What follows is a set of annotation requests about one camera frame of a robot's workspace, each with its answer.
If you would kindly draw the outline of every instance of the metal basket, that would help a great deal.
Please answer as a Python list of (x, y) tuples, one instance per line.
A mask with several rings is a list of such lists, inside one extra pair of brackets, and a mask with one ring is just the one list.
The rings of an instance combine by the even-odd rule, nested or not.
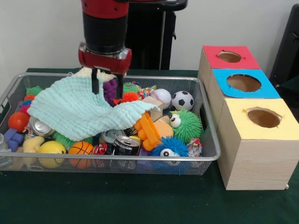
[[(25, 73), (16, 76), (0, 98), (0, 133), (7, 131), (8, 118), (18, 110), (19, 102), (26, 96), (26, 88), (39, 85), (45, 89), (66, 76), (67, 74), (51, 73)], [(203, 157), (0, 153), (0, 170), (203, 175), (211, 162), (220, 156), (220, 147), (203, 84), (196, 78), (184, 77), (127, 76), (124, 81), (137, 81), (144, 87), (157, 85), (158, 88), (167, 89), (171, 95), (182, 90), (191, 93), (194, 98), (192, 112), (199, 116), (204, 127), (201, 136)], [(81, 169), (72, 166), (74, 163), (80, 163)]]

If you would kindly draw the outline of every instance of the black can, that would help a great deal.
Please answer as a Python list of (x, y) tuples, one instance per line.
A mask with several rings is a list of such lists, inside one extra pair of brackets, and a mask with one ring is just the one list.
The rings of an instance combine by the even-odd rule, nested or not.
[(140, 144), (138, 141), (125, 136), (117, 136), (111, 147), (112, 155), (138, 155)]
[(126, 136), (137, 135), (138, 131), (134, 127), (131, 127), (125, 130), (125, 134)]

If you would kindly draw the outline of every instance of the orange toy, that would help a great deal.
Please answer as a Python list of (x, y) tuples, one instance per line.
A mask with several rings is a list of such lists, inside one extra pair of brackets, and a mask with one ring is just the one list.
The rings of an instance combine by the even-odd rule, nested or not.
[(34, 98), (35, 98), (35, 95), (29, 94), (29, 95), (25, 96), (24, 101), (25, 100), (34, 100)]
[(169, 124), (157, 120), (154, 125), (161, 137), (173, 136), (173, 129)]
[[(86, 141), (77, 142), (70, 148), (69, 154), (91, 155), (93, 154), (93, 146)], [(70, 159), (70, 161), (72, 166), (78, 169), (85, 169), (92, 165), (90, 159)]]
[(139, 100), (139, 96), (135, 92), (126, 92), (123, 94), (122, 99), (114, 99), (113, 102), (115, 105), (119, 103), (133, 102)]
[(147, 112), (134, 124), (134, 128), (138, 131), (138, 137), (143, 141), (142, 146), (146, 151), (151, 151), (161, 144), (160, 134)]
[(18, 133), (22, 133), (29, 122), (29, 115), (17, 112), (10, 116), (8, 126), (14, 128)]

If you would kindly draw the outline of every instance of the white wall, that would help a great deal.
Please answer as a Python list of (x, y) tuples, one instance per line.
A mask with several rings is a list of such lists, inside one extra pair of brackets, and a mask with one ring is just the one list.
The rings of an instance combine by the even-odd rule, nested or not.
[(171, 69), (197, 70), (202, 45), (247, 45), (269, 76), (298, 0), (189, 0), (177, 12)]
[[(267, 74), (296, 0), (189, 0), (177, 12), (171, 69), (197, 70), (206, 45), (248, 45)], [(29, 67), (78, 67), (80, 0), (0, 0), (0, 94)]]

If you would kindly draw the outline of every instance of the yellow box top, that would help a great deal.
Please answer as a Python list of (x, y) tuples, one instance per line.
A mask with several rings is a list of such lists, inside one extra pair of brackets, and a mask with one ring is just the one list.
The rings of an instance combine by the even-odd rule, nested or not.
[(242, 139), (299, 140), (299, 124), (283, 99), (225, 101)]

